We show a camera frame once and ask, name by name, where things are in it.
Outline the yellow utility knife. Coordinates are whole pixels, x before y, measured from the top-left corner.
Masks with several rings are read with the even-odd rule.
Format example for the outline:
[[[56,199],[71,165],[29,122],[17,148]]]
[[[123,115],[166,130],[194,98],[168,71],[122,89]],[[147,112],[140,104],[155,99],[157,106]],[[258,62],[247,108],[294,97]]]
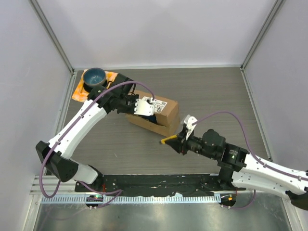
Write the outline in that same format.
[[[169,137],[166,137],[166,138],[160,140],[160,144],[166,144],[166,142],[168,140],[173,140],[173,139],[176,139],[176,138],[177,138],[177,134],[169,136]]]

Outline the brown cardboard express box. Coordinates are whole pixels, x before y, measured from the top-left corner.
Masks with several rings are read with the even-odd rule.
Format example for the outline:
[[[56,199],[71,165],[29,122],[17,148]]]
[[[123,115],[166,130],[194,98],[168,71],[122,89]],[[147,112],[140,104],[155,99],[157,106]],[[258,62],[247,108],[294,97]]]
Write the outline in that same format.
[[[128,122],[165,137],[176,133],[180,124],[179,104],[175,100],[155,96],[153,116],[126,114]]]

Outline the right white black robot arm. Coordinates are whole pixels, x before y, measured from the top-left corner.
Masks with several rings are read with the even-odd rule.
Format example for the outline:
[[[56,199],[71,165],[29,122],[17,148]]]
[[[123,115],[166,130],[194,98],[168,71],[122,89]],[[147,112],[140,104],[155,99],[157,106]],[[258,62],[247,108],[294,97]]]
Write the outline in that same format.
[[[191,151],[215,160],[220,167],[217,183],[223,190],[246,188],[263,191],[288,199],[299,209],[308,208],[307,171],[281,166],[227,143],[213,129],[199,138],[183,128],[180,133],[164,138],[160,143],[182,155]]]

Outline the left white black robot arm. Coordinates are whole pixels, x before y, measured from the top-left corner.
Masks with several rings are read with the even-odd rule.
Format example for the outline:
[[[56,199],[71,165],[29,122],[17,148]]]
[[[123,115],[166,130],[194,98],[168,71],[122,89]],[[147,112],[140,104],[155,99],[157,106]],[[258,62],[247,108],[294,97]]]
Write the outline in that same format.
[[[75,180],[97,192],[103,188],[102,173],[91,165],[73,160],[75,149],[89,131],[110,112],[135,114],[137,95],[133,88],[138,84],[128,77],[117,74],[113,80],[89,87],[86,99],[68,124],[48,142],[39,141],[36,151],[41,161],[39,186],[43,189],[43,172],[47,169],[60,183]]]

